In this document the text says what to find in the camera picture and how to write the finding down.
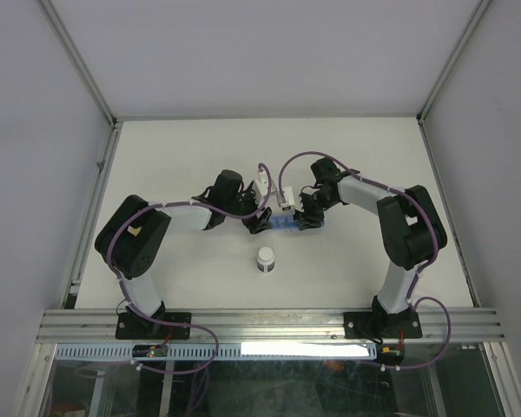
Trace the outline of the blue weekly pill organizer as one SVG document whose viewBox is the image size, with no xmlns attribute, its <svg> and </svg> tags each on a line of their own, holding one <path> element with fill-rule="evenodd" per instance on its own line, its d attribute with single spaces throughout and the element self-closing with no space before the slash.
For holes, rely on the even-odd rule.
<svg viewBox="0 0 521 417">
<path fill-rule="evenodd" d="M 311 229 L 324 228 L 325 222 L 320 223 L 303 223 L 295 220 L 292 216 L 277 215 L 270 218 L 270 223 L 274 230 L 297 230 L 306 231 Z"/>
</svg>

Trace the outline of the white cap pill bottle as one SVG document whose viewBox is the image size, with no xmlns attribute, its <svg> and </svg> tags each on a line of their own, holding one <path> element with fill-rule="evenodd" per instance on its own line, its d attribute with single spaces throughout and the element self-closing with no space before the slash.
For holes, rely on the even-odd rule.
<svg viewBox="0 0 521 417">
<path fill-rule="evenodd" d="M 256 257 L 257 268 L 264 274 L 271 272 L 275 266 L 275 254 L 270 247 L 259 249 Z"/>
</svg>

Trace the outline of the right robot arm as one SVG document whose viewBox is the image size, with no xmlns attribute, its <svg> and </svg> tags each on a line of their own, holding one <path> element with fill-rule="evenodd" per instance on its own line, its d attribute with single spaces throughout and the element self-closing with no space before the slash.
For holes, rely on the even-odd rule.
<svg viewBox="0 0 521 417">
<path fill-rule="evenodd" d="M 371 313 L 356 321 L 353 329 L 371 339 L 399 336 L 413 321 L 410 300 L 419 274 L 447 244 L 444 225 L 429 192 L 420 185 L 386 187 L 359 173 L 339 169 L 329 157 L 314 162 L 311 171 L 314 192 L 300 192 L 301 210 L 294 220 L 300 230 L 320 228 L 326 211 L 337 204 L 354 205 L 378 217 L 390 263 L 384 284 L 373 297 Z"/>
</svg>

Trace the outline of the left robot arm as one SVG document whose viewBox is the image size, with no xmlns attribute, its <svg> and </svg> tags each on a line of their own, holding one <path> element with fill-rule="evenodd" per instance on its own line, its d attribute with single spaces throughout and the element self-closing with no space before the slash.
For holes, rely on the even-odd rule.
<svg viewBox="0 0 521 417">
<path fill-rule="evenodd" d="M 147 202 L 129 195 L 109 218 L 95 240 L 95 251 L 115 274 L 135 316 L 135 328 L 155 337 L 171 323 L 157 294 L 149 270 L 168 234 L 209 231 L 227 219 L 242 222 L 250 234 L 271 228 L 270 193 L 258 197 L 254 185 L 245 186 L 242 176 L 224 169 L 214 184 L 187 200 Z"/>
</svg>

